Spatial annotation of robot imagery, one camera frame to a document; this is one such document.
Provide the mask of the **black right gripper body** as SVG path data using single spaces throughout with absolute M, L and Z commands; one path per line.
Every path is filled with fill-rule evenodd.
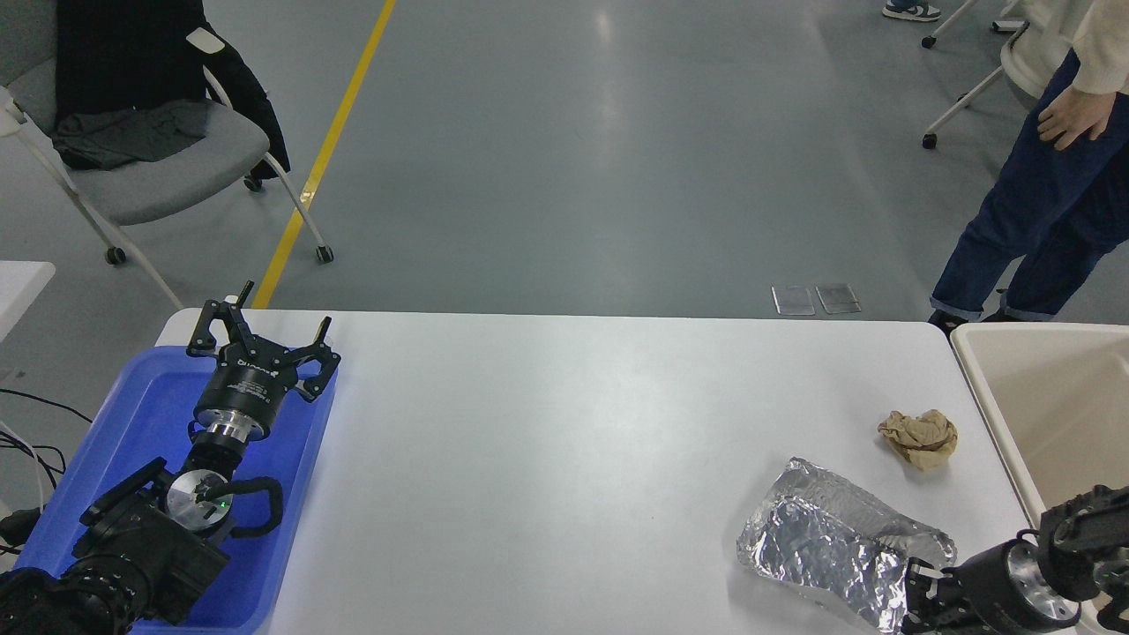
M 1036 634 L 1036 562 L 1029 542 L 1005 542 L 971 557 L 954 574 L 977 617 L 992 634 Z

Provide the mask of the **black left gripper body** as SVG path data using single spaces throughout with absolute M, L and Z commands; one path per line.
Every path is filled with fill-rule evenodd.
M 215 372 L 194 407 L 195 421 L 250 421 L 254 430 L 270 430 L 282 401 L 297 385 L 297 366 L 285 364 L 270 369 L 265 362 L 250 362 L 239 355 L 215 355 Z

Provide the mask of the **person's hand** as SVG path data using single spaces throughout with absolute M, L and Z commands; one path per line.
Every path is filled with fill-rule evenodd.
M 1106 130 L 1117 93 L 1086 93 L 1068 86 L 1039 113 L 1038 133 L 1056 150 L 1065 150 L 1076 140 L 1097 140 Z

